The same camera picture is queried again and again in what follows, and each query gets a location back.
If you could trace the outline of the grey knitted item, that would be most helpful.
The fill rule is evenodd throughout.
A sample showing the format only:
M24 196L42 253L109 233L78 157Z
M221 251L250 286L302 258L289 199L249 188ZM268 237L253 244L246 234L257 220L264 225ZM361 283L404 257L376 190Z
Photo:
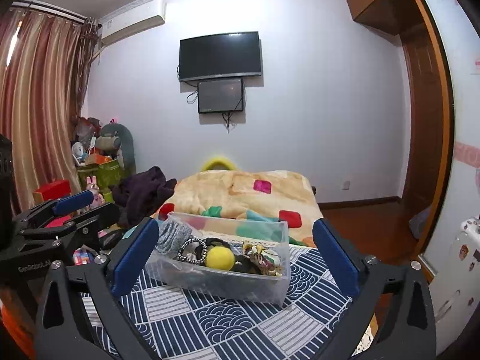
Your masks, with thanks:
M170 258L177 255L182 245L192 236L192 228L176 220L166 220L160 226L155 249Z

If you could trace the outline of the black and white tote bag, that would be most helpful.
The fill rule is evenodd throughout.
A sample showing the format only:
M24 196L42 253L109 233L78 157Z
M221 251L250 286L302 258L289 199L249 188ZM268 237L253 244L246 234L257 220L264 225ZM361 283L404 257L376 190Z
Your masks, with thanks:
M244 255L233 252L220 238L197 238L184 241L176 253L176 260L219 271L260 275L261 270Z

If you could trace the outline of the yellow felt ball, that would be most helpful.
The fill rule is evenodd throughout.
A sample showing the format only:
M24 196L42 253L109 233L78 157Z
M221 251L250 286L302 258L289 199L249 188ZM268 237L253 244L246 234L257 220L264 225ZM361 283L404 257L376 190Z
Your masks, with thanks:
M230 271L235 264L235 255L224 246L214 246L208 250L205 266L211 269Z

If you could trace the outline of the floral patterned cloth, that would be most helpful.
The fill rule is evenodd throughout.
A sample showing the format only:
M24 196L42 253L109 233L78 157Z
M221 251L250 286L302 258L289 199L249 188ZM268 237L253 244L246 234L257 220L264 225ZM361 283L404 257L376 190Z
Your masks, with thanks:
M281 258L273 250L264 247L261 244L252 244L244 242L241 246L242 255L253 263L262 275L280 277L283 274Z

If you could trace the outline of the pink rabbit toy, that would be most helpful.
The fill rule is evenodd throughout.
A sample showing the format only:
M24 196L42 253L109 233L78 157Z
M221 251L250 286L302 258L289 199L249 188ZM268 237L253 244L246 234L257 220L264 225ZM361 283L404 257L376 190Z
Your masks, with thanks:
M90 209L95 209L98 206L101 206L105 203L103 194L100 193L100 188L98 187L97 177L95 175L86 177L86 190L90 191L93 194L94 198L92 203L89 205Z

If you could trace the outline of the red box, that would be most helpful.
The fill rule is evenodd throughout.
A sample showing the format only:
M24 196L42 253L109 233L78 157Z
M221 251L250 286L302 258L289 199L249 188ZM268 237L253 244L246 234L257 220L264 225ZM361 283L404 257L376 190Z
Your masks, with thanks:
M71 186L68 180L55 180L44 184L32 192L34 202L40 204L49 200L56 200L66 197L71 193Z

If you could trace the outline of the dark purple clothing pile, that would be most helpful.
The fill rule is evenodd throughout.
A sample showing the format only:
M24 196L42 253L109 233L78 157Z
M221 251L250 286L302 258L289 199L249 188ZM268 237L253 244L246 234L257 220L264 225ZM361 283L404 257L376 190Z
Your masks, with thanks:
M176 179L168 180L158 166L153 166L111 185L114 203L120 208L118 226L130 229L154 214L174 194L176 184Z

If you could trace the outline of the green cardboard box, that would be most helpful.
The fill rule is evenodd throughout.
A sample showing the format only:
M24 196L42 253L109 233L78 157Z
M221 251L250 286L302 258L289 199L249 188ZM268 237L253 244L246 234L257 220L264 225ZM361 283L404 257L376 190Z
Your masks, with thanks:
M112 200L110 186L118 185L118 183L128 175L116 159L100 165L79 166L77 174L82 190L86 189L87 178L92 179L93 176L95 176L100 193L103 194L103 197L108 201Z

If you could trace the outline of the white suitcase with stickers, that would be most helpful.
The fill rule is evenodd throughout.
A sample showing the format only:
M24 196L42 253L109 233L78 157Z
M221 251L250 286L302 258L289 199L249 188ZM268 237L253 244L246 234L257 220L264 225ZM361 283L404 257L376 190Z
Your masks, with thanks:
M479 305L479 218L466 219L442 269L430 283L436 328L436 353L465 329Z

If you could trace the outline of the grey plush toy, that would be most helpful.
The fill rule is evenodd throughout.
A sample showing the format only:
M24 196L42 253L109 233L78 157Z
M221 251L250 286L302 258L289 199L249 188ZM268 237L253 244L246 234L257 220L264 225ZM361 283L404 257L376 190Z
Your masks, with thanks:
M102 154L117 159L122 169L129 172L136 170L134 139L124 125L110 123L101 127L95 148Z

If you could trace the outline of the blue white patterned bedspread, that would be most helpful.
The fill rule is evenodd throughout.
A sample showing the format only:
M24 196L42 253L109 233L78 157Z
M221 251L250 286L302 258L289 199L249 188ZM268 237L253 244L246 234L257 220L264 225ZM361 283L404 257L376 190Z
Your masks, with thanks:
M282 306L181 289L145 272L120 303L162 359L310 359L352 301L317 250L293 245L289 255Z

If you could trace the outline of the yellow green plush pillow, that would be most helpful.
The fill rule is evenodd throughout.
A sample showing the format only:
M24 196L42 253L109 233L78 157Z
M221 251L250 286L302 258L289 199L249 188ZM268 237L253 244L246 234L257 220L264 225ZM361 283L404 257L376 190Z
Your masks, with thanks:
M228 158L223 156L214 156L209 158L201 168L202 172L222 170L222 171L235 171L237 166Z

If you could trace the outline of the clear plastic storage box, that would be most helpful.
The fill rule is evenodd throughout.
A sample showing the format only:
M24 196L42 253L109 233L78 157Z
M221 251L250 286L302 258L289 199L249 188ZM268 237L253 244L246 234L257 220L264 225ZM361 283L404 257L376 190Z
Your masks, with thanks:
M290 285L287 224L172 212L145 271L182 289L280 306Z

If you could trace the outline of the striped red beige curtain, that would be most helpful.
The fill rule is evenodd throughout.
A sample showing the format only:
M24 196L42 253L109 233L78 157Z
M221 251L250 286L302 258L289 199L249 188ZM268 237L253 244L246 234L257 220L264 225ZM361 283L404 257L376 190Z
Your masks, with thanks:
M83 24L19 7L1 17L1 135L13 145L12 204L34 206L33 191L55 180L80 190L71 151L98 22Z

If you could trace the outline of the beige colourful plush blanket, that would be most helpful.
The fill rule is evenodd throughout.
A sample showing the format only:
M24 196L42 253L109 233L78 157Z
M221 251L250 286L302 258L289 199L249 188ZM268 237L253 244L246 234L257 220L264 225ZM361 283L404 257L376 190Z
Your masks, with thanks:
M211 170L176 184L155 212L165 219L175 211L236 220L285 222L289 241L313 247L314 222L323 217L309 180L296 172Z

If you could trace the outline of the brown wooden door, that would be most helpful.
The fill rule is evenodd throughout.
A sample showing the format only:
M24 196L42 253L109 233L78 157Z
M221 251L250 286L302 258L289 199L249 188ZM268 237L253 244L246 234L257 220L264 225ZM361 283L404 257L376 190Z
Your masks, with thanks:
M452 90L437 34L417 24L400 34L408 69L411 136L402 203L408 218L429 209L421 237L409 253L422 253L441 211L451 165Z

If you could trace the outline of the wall power socket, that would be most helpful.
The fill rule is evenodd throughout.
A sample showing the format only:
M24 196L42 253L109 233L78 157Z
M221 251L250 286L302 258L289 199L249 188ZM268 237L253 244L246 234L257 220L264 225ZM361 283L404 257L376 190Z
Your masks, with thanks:
M342 190L348 190L350 189L351 181L350 180L345 180L342 184Z

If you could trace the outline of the small black wall monitor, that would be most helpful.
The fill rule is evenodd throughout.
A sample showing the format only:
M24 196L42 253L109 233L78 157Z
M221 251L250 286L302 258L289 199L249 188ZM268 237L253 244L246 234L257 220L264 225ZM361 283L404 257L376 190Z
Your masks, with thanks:
M199 82L197 104L199 114L242 112L243 80L230 78Z

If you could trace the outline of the white wall air conditioner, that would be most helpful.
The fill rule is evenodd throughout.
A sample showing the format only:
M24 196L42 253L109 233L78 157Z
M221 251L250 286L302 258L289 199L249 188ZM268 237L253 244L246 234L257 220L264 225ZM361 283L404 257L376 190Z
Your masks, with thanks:
M164 0L137 0L100 19L102 47L165 23Z

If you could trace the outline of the black wall television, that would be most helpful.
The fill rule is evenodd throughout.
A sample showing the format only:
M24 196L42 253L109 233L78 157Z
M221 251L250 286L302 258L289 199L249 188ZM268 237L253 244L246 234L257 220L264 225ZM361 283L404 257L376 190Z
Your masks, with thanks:
M179 81L261 75L258 32L222 33L180 40Z

